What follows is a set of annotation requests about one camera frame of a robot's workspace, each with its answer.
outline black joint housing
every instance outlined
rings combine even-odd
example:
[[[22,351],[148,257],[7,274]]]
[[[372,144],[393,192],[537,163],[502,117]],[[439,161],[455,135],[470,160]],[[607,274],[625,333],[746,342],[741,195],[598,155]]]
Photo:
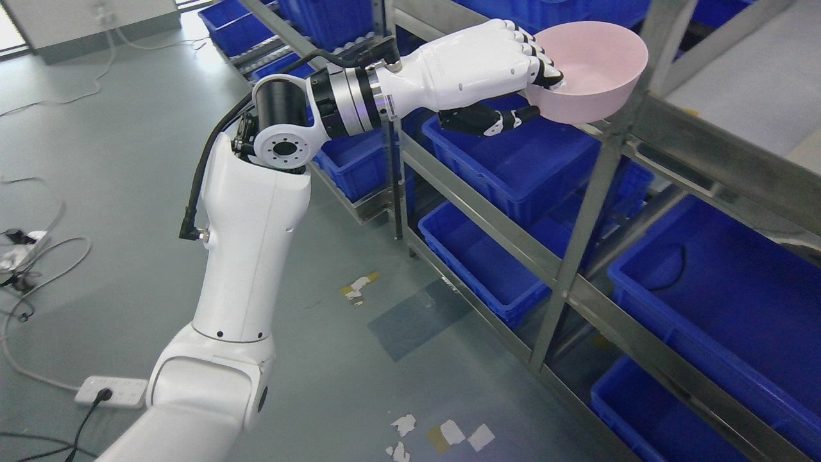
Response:
[[[280,123],[308,127],[305,92],[291,81],[267,81],[254,95],[259,127]]]

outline metal shelf rail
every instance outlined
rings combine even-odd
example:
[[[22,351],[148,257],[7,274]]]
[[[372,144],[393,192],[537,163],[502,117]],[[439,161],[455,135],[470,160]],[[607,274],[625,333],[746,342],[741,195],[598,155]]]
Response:
[[[279,17],[279,15],[271,12],[271,10],[269,10],[259,0],[240,0],[240,3],[242,3],[248,11],[254,13],[254,15],[257,16],[257,18],[259,18],[259,20],[262,21],[262,23],[265,24],[274,34],[276,34],[284,44],[290,46],[291,51],[294,53],[300,56],[305,56],[307,53],[310,53],[314,48],[316,48],[307,40],[306,37],[288,25],[288,23]],[[316,57],[311,59],[309,64],[314,69],[321,69],[328,64],[328,61],[324,58]],[[396,171],[395,169],[390,169],[388,172],[388,177],[390,180],[384,188],[372,192],[362,199],[351,203],[351,201],[348,200],[348,198],[345,197],[345,195],[342,194],[339,188],[337,188],[337,186],[333,183],[333,180],[314,163],[309,163],[308,168],[310,169],[312,175],[319,177],[322,182],[330,188],[333,195],[337,197],[345,209],[348,210],[348,212],[350,212],[354,219],[356,219],[360,224],[376,218],[384,211],[390,210],[392,205],[401,202],[396,200],[396,194],[399,194],[401,197],[401,179],[396,178],[396,175],[393,173]],[[397,215],[396,212],[394,212],[392,216],[400,216],[401,219],[401,214]]]
[[[762,21],[762,12],[780,11],[779,8],[786,7],[783,3],[785,2],[759,0],[754,5],[757,9],[749,8],[749,12],[739,15],[738,19],[727,25],[730,26],[731,33],[716,34],[713,39],[708,37],[706,45],[698,52],[702,53],[702,57],[695,61],[703,64],[705,60],[709,60],[710,54],[718,55],[722,46],[725,49],[729,46],[719,43],[721,40],[727,41],[727,37],[733,35],[743,36],[744,30],[749,33]],[[811,236],[821,234],[821,214],[817,213],[815,206],[821,202],[819,177],[701,121],[656,96],[671,71],[675,52],[692,17],[695,4],[696,0],[653,2],[642,31],[650,54],[648,69],[625,108],[612,116],[609,124],[598,124],[603,128],[603,146],[563,260],[542,247],[409,136],[402,136],[402,154],[407,165],[454,202],[553,290],[532,350],[499,322],[411,229],[406,229],[405,233],[411,250],[431,262],[447,277],[495,329],[513,354],[527,364],[546,386],[554,389],[569,403],[580,418],[590,422],[595,433],[608,443],[608,447],[613,448],[614,455],[619,458],[633,460],[631,453],[625,453],[624,445],[612,441],[613,434],[600,424],[579,397],[573,395],[546,364],[548,354],[553,351],[554,337],[562,313],[567,306],[575,309],[606,338],[633,357],[644,370],[752,460],[809,461],[789,441],[622,311],[588,279],[578,274],[581,258],[587,250],[607,191],[623,155],[639,160],[656,173],[670,178],[683,191],[702,197],[746,223],[754,221],[761,214],[780,215],[782,221],[805,229]],[[486,20],[447,0],[396,0],[396,7],[396,23],[426,40],[436,39]],[[678,76],[690,72],[689,69],[682,71],[681,67],[673,71]],[[658,161],[662,156],[672,158],[675,162],[662,164]],[[696,181],[691,181],[690,177],[693,175],[688,173],[694,173]],[[680,195],[671,194],[668,200],[674,203],[675,196]],[[657,209],[661,213],[665,207]],[[638,226],[636,232],[646,229],[646,226],[647,223]],[[624,239],[635,240],[636,232],[625,233],[627,235]],[[601,270],[623,248],[623,243],[605,247],[607,255],[594,255],[594,265]]]

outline pink bowl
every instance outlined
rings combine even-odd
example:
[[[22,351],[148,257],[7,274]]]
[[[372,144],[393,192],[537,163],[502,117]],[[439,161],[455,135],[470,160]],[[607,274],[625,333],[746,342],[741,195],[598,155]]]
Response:
[[[528,85],[525,95],[542,117],[554,122],[587,123],[613,115],[647,66],[644,41],[609,22],[568,22],[535,37],[566,84],[556,91]]]

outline white power strip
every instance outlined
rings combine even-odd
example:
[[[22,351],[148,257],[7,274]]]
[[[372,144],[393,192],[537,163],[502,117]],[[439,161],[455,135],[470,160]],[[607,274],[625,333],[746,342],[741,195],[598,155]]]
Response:
[[[48,242],[48,233],[46,231],[32,231],[26,236],[34,239],[34,243],[17,244],[10,251],[0,255],[0,270],[14,271],[23,266],[32,258],[35,258],[43,249],[45,243]]]
[[[144,379],[91,376],[85,379],[74,401],[77,404],[92,405],[97,398],[97,392],[103,388],[109,388],[112,391],[112,397],[110,400],[101,402],[100,406],[139,409],[145,403],[145,387],[148,384],[149,381]]]

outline black cable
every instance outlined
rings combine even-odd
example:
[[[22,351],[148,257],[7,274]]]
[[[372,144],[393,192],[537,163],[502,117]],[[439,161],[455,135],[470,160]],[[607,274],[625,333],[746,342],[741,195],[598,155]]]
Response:
[[[208,140],[205,142],[205,147],[200,155],[200,161],[194,171],[194,180],[191,182],[191,192],[188,196],[188,206],[186,206],[186,214],[183,216],[182,226],[180,227],[180,239],[196,241],[200,238],[200,231],[198,231],[194,226],[194,220],[197,215],[197,201],[200,198],[200,190],[202,189],[203,178],[205,177],[205,166],[208,165],[208,158],[211,154],[211,149],[213,148],[213,144],[217,141],[217,136],[219,136],[220,132],[232,123],[234,117],[236,117],[236,115],[239,114],[250,101],[251,93],[249,92],[248,95],[243,96],[239,103],[237,103],[233,108],[231,108],[230,111],[222,116],[220,121],[217,122],[216,127],[214,127],[211,131]]]
[[[52,443],[58,443],[58,444],[62,444],[62,445],[65,446],[61,450],[61,452],[63,450],[69,450],[71,448],[71,443],[69,441],[61,440],[59,438],[43,437],[43,436],[40,436],[40,435],[29,435],[27,433],[0,432],[0,437],[24,438],[24,439],[27,439],[27,440],[41,440],[41,441],[48,441],[48,442],[52,442]],[[89,457],[94,457],[95,459],[99,457],[95,453],[87,451],[87,450],[85,450],[81,447],[78,447],[77,451],[82,452],[83,454],[85,454]]]
[[[65,452],[65,451],[70,450],[70,449],[71,449],[71,445],[68,445],[68,446],[64,446],[60,449],[55,449],[55,450],[50,450],[49,452],[44,452],[42,454],[30,455],[28,457],[25,457],[24,459],[19,459],[17,462],[26,462],[27,460],[42,459],[43,457],[49,457],[50,455],[60,454],[61,452]]]
[[[78,445],[80,444],[80,434],[83,432],[83,427],[85,427],[85,423],[89,421],[89,417],[91,417],[91,413],[97,409],[100,403],[103,401],[108,401],[114,395],[114,392],[111,391],[110,388],[103,388],[102,390],[97,392],[97,397],[94,398],[94,402],[91,405],[91,409],[89,409],[89,413],[85,415],[83,419],[83,423],[80,424],[80,428],[77,428],[77,434],[74,435],[74,444],[71,445],[71,452],[66,457],[66,462],[72,462],[74,460],[74,456],[77,454]]]

